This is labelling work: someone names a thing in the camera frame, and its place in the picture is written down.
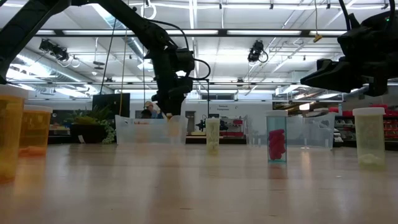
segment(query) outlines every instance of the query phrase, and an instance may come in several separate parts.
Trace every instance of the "clear plastic bin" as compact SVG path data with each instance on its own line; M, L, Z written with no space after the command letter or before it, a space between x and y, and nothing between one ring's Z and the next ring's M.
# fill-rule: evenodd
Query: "clear plastic bin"
M25 105L22 116L19 156L45 156L52 108Z
M333 148L335 114L329 113L312 118L289 117L287 122L287 144L304 148Z
M13 181L27 90L0 85L0 184Z
M268 161L287 161L286 110L266 111Z
M206 148L209 154L218 154L220 149L220 119L206 119Z
M361 167L384 168L384 108L354 109L356 150Z
M132 119L116 115L118 144L162 143L185 144L188 118L173 116L167 119Z

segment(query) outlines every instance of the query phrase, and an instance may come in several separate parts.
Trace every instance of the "ceiling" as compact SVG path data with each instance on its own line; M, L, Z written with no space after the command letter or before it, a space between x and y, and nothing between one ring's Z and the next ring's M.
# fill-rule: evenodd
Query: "ceiling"
M0 7L0 27L14 16L26 1L8 0L6 5ZM311 29L316 27L316 13L313 9L314 1L311 0L275 0L273 10L268 1L245 0L174 0L155 1L150 3L156 7L155 20L175 24L182 29ZM140 11L142 1L130 1L131 6L138 7ZM318 0L317 27L319 29L343 30L345 21L343 15L336 7L337 0L330 1L332 8L325 9L327 1ZM345 1L348 11L354 12L359 22L369 16L388 11L382 10L384 1L380 0L351 0ZM153 10L145 9L149 17ZM51 17L43 29L111 29L104 20L101 11L96 6L69 7L65 11ZM95 56L95 37L46 37L53 43L68 49L81 62L75 60L66 69L83 75L89 80L100 82L103 70L95 70L93 61L105 62L109 49L110 37L98 38L97 55ZM41 37L34 37L26 48L37 55L42 55L39 50ZM173 37L181 47L185 46L182 37ZM248 64L249 48L255 40L262 40L265 46L271 44L266 51L269 60L264 64L252 67ZM342 56L336 38L323 38L313 43L313 38L300 37L194 37L188 38L190 49L195 50L196 57L205 60L211 67L210 80L214 82L235 82L237 78L244 78L245 82L297 82L300 77L309 74L315 68L316 60L320 58L337 59ZM110 50L106 77L121 81L123 75L125 43L122 38L114 38ZM44 55L44 59L54 62L51 55ZM127 46L126 64L124 69L125 81L146 82L154 77L152 71L143 72L137 66L141 61ZM198 77L206 75L207 68L199 64ZM155 86L127 85L125 88L142 89ZM109 86L111 90L120 89L121 86ZM218 86L217 89L235 88ZM271 90L277 86L258 86L258 90Z

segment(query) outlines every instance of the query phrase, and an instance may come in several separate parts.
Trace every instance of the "yellow container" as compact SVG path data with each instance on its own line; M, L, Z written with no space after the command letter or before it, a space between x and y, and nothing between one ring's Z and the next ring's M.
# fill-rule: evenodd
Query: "yellow container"
M25 105L22 116L19 156L45 156L52 108Z
M0 184L15 178L24 100L28 95L27 90L0 85Z

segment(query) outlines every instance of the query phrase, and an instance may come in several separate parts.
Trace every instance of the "robotic arm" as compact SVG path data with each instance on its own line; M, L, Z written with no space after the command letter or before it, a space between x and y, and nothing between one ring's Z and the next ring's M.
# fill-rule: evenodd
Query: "robotic arm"
M361 24L354 14L348 15L343 0L339 0L346 19L347 32L337 38L344 57L338 62L317 61L317 71L301 79L301 84L349 93L368 83L365 93L383 95L387 81L398 77L398 21L395 2L390 0L390 12L372 16Z
M135 33L148 49L145 58L152 59L157 101L164 113L178 115L185 94L192 91L193 78L189 73L195 68L193 52L180 49L168 33L157 24L142 18L122 0L30 0L0 31L0 84L6 84L6 74L10 63L26 46L37 31L52 16L69 6L99 4L117 20ZM183 70L184 77L176 72Z

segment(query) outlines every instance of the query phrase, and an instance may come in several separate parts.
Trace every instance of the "ceiling duct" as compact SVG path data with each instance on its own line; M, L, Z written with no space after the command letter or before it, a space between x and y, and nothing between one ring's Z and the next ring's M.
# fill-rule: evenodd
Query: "ceiling duct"
M41 55L28 50L22 49L19 55L14 59L12 62L14 65L17 65L16 62L22 62L29 67L33 67L33 65L38 65L41 69L38 72L30 71L31 73L37 75L32 75L32 78L39 78L41 80L45 80L47 82L92 82L91 79L80 75L69 68L63 68L59 64L42 57ZM89 85L90 87L94 88L96 91L100 91L99 85ZM103 88L103 92L106 94L114 93L113 90L109 89L108 87Z
M114 28L113 25L115 24L115 29L126 29L126 26L121 23L120 21L116 20L115 17L113 17L110 13L107 12L107 10L103 9L100 5L98 4L93 4L93 8L98 12L98 14L104 19L104 21L107 23L107 25L110 26L110 28ZM138 40L135 40L133 37L128 37L125 39L124 37L121 37L121 39L127 43L127 45L130 47L130 49L137 55L138 60L140 60L141 63L144 62L144 51L142 47L139 45Z

